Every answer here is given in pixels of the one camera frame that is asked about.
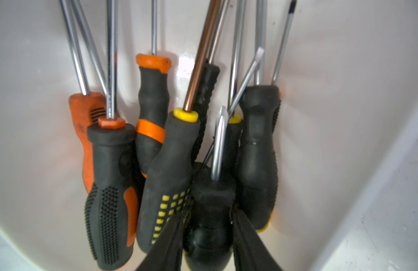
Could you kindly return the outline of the stubby black yellow screwdriver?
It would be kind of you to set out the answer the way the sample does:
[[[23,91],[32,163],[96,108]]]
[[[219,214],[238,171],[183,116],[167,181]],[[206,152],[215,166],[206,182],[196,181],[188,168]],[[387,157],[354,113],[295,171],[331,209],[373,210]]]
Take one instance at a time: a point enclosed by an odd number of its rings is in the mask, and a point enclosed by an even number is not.
[[[228,121],[228,110],[222,106],[217,115],[212,166],[203,166],[193,178],[194,206],[184,235],[185,259],[192,271],[222,271],[233,253],[230,210],[236,186],[221,174]]]

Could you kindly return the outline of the long yellow-dotted flathead screwdriver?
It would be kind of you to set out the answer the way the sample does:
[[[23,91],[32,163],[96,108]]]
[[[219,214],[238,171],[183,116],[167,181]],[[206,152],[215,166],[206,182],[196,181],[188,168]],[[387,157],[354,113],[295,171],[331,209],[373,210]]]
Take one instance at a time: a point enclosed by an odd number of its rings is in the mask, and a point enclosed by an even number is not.
[[[150,252],[168,219],[181,211],[191,184],[191,154],[201,124],[194,103],[220,9],[221,1],[211,1],[184,107],[168,112],[164,143],[145,177],[137,224],[137,243],[144,253]]]

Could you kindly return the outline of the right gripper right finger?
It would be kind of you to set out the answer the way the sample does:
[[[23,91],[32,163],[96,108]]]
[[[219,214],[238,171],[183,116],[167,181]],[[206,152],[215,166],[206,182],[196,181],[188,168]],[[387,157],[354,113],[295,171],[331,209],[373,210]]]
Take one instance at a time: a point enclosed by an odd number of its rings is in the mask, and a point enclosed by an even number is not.
[[[233,255],[236,271],[282,271],[247,215],[238,208],[233,211]]]

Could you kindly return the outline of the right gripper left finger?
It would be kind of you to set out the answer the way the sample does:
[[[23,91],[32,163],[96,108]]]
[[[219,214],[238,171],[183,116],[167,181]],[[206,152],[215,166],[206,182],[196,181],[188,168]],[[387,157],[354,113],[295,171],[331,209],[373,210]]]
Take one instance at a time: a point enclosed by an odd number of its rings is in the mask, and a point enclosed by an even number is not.
[[[159,239],[136,271],[180,271],[183,255],[184,213],[172,216]]]

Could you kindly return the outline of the white plastic storage box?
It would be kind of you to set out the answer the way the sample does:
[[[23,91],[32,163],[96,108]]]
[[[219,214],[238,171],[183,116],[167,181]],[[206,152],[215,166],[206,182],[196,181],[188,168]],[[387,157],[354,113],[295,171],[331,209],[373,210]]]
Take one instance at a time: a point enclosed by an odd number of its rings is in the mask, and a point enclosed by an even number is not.
[[[280,188],[261,235],[287,271],[418,270],[418,179],[368,206],[418,139],[418,1],[299,1],[278,84]],[[95,271],[79,92],[58,1],[0,1],[0,271]]]

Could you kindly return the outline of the black orange hex-collar screwdriver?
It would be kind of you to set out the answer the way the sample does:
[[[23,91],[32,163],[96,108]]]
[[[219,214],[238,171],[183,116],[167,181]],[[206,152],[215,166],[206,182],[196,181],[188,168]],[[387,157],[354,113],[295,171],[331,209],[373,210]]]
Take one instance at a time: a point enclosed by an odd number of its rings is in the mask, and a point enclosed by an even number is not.
[[[94,183],[85,203],[87,235],[98,267],[115,271],[127,263],[136,237],[137,199],[134,166],[136,132],[118,116],[118,2],[107,1],[106,117],[88,128]]]

